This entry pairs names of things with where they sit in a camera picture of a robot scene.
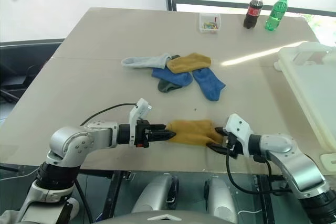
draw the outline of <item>sock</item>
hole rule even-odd
[[[211,65],[211,59],[196,52],[167,62],[167,67],[173,73],[190,72],[200,68],[207,68]]]
[[[178,57],[179,57],[179,55],[174,55],[174,56],[172,56],[172,60],[176,59]],[[169,91],[172,91],[172,90],[175,90],[175,89],[180,89],[181,87],[183,87],[183,86],[173,84],[173,83],[171,83],[169,81],[166,81],[166,80],[163,80],[163,79],[160,79],[159,84],[157,85],[158,90],[162,93],[168,93]]]
[[[157,57],[132,57],[121,61],[124,67],[130,68],[165,68],[166,62],[172,57],[170,54],[163,54]]]
[[[172,73],[168,68],[153,68],[152,76],[180,86],[187,86],[193,81],[190,73]]]
[[[176,133],[170,142],[205,146],[207,143],[222,144],[223,136],[215,131],[210,120],[176,120],[166,126],[166,130]]]
[[[220,92],[225,87],[225,84],[218,80],[210,68],[194,70],[193,76],[208,100],[219,100]]]

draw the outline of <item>beige table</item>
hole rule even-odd
[[[90,9],[0,127],[1,162],[39,165],[49,150],[50,136],[60,127],[79,125],[104,108],[145,98],[153,106],[147,118],[151,123],[211,119],[222,126],[230,114],[238,113],[255,133],[290,134],[322,172],[330,174],[319,160],[327,151],[321,149],[283,74],[272,67],[276,56],[269,54],[316,37],[301,18],[285,17],[274,33],[262,27],[265,17],[252,30],[243,28],[243,19],[222,14],[222,29],[213,35],[199,33],[196,13]],[[206,100],[195,81],[160,93],[151,69],[120,65],[126,57],[164,52],[185,56],[194,51],[212,58],[211,69],[227,85],[218,102]],[[265,56],[221,65],[251,54]],[[117,108],[96,119],[127,123],[130,110]],[[157,142],[147,149],[119,145],[93,152],[83,168],[224,172],[224,165],[224,156],[207,148]],[[243,157],[231,165],[234,172],[266,171],[264,165]]]

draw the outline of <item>white robot part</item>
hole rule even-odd
[[[226,183],[217,176],[208,181],[208,213],[234,224],[238,223],[238,217],[233,199]]]
[[[233,224],[217,217],[193,211],[147,211],[100,221],[101,224]]]
[[[130,147],[135,147],[135,126],[139,119],[145,119],[148,112],[152,109],[152,106],[143,98],[136,103],[136,106],[130,112],[129,124],[130,124]]]
[[[299,149],[293,137],[286,134],[262,135],[260,151],[275,163],[298,199],[320,195],[329,184],[316,164]]]
[[[27,194],[27,197],[16,217],[16,222],[22,221],[22,217],[24,216],[24,214],[26,213],[26,211],[28,209],[30,209],[30,211],[33,211],[34,213],[36,213],[36,211],[34,210],[35,207],[30,207],[32,205],[32,203],[34,202],[45,202],[45,203],[57,203],[60,202],[60,199],[62,197],[71,195],[72,191],[74,190],[74,185],[71,186],[70,188],[67,189],[63,189],[63,190],[49,190],[49,189],[43,189],[40,188],[37,183],[36,180],[32,183],[29,192]],[[45,205],[45,208],[48,208],[49,206],[52,206],[50,204]]]
[[[233,133],[237,137],[238,141],[243,146],[244,156],[249,157],[248,142],[251,134],[253,134],[250,125],[239,115],[231,114],[223,130],[228,133]]]
[[[104,129],[110,129],[111,137],[105,138],[105,136],[100,137],[100,141],[96,141],[94,144],[95,150],[100,150],[104,148],[115,148],[118,143],[117,143],[117,136],[118,136],[118,123],[116,122],[104,122],[104,121],[98,121],[98,122],[93,122],[89,123],[87,125],[87,128],[89,129],[99,129],[99,130],[104,130]],[[108,132],[105,131],[95,131],[96,134],[109,134]]]
[[[79,203],[74,198],[69,198],[67,202],[59,202],[57,204],[39,204],[32,203],[32,207],[29,207],[25,212],[21,222],[23,223],[40,223],[40,224],[57,224],[59,215],[62,212],[64,205],[72,204],[72,211],[70,220],[78,214]]]
[[[171,183],[172,175],[169,173],[164,173],[153,179],[142,191],[133,207],[132,213],[165,210]]]
[[[113,127],[117,124],[109,123],[109,125]],[[113,129],[109,128],[94,129],[87,126],[60,128],[51,137],[51,150],[47,154],[46,162],[59,167],[78,167],[90,152],[114,147],[113,135],[116,137],[117,130],[113,132]]]

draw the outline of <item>red label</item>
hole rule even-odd
[[[259,16],[261,9],[255,9],[253,7],[248,7],[247,14],[251,16]]]

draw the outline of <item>black cable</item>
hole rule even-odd
[[[272,176],[272,168],[271,168],[271,164],[268,162],[267,159],[265,159],[265,163],[267,165],[267,169],[268,169],[268,177]]]
[[[310,160],[312,160],[313,161],[313,163],[317,166],[317,164],[316,164],[316,162],[308,155],[308,154],[306,154],[306,153],[304,153],[305,154],[305,156],[307,156]]]
[[[305,153],[305,155],[306,155],[308,158],[310,158],[310,159],[315,163],[315,165],[317,166],[316,162],[315,162],[309,155],[307,155],[306,153]],[[269,189],[272,190],[272,182],[271,182],[271,181],[269,182]],[[283,193],[273,193],[273,195],[275,195],[275,196],[282,196],[282,195],[285,195],[285,192],[283,192]]]
[[[135,106],[136,103],[121,103],[121,104],[118,104],[118,105],[109,107],[109,108],[107,108],[107,109],[104,109],[104,110],[102,110],[102,111],[99,111],[99,112],[97,112],[96,114],[94,114],[94,115],[90,116],[89,118],[87,118],[87,119],[86,119],[80,126],[83,126],[84,124],[86,124],[87,122],[89,122],[92,118],[94,118],[95,116],[97,116],[97,115],[99,115],[99,114],[101,114],[101,113],[104,113],[104,112],[106,112],[106,111],[108,111],[108,110],[112,110],[112,109],[114,109],[114,108],[117,108],[117,107],[120,107],[120,106],[125,106],[125,105],[133,105],[133,106]]]
[[[246,194],[254,194],[254,195],[260,195],[260,194],[272,194],[272,193],[284,193],[284,192],[290,192],[291,190],[290,189],[276,189],[276,190],[269,190],[269,191],[250,191],[250,190],[246,190],[240,186],[238,186],[235,181],[233,180],[232,178],[232,174],[231,174],[231,171],[230,171],[230,165],[229,165],[229,158],[230,158],[230,151],[231,150],[227,150],[227,154],[226,154],[226,170],[227,170],[227,175],[229,177],[229,180],[230,182],[240,191],[246,193]],[[270,164],[268,163],[267,165],[268,167],[268,172],[270,173],[271,172],[271,169],[270,169]]]
[[[92,218],[92,213],[90,211],[90,208],[89,208],[89,205],[88,205],[88,202],[86,201],[85,199],[85,195],[82,191],[82,188],[80,187],[79,183],[78,183],[78,180],[76,179],[75,180],[75,185],[76,185],[76,188],[78,190],[78,193],[79,193],[79,196],[83,202],[83,205],[84,205],[84,208],[85,208],[85,211],[88,215],[88,218],[89,218],[89,223],[93,223],[93,218]]]
[[[104,113],[105,111],[112,110],[112,109],[114,109],[114,108],[117,108],[117,107],[120,107],[120,106],[125,106],[125,105],[133,105],[133,106],[135,106],[136,103],[121,103],[121,104],[118,104],[118,105],[109,107],[109,108],[107,108],[107,109],[104,109],[104,110],[102,110],[102,111],[99,111],[99,112],[97,112],[96,114],[94,114],[94,115],[90,116],[89,118],[87,118],[87,119],[86,119],[80,126],[83,126],[84,124],[86,124],[87,122],[89,122],[92,118],[94,118],[95,116],[97,116],[97,115],[99,115],[99,114],[101,114],[101,113]],[[80,185],[79,185],[77,179],[75,180],[75,185],[76,185],[76,188],[77,188],[77,190],[78,190],[78,192],[79,192],[79,196],[80,196],[80,198],[81,198],[81,200],[82,200],[82,202],[83,202],[83,204],[84,204],[84,208],[85,208],[85,211],[86,211],[86,213],[87,213],[87,215],[88,215],[89,222],[90,222],[90,223],[93,223],[92,213],[91,213],[91,210],[90,210],[90,208],[89,208],[89,204],[88,204],[88,202],[86,201],[85,195],[84,195],[84,193],[83,193],[83,191],[82,191],[82,188],[80,187]]]

